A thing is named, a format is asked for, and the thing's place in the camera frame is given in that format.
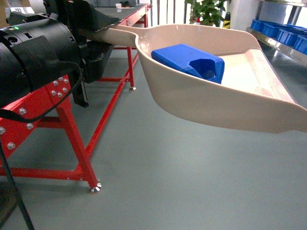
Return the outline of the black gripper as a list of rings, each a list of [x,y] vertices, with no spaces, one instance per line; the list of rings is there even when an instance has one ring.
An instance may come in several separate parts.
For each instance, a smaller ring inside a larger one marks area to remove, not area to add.
[[[43,4],[47,14],[56,14],[76,39],[84,82],[101,79],[114,45],[89,40],[80,35],[80,30],[97,32],[119,24],[121,19],[103,14],[86,0],[45,0]]]

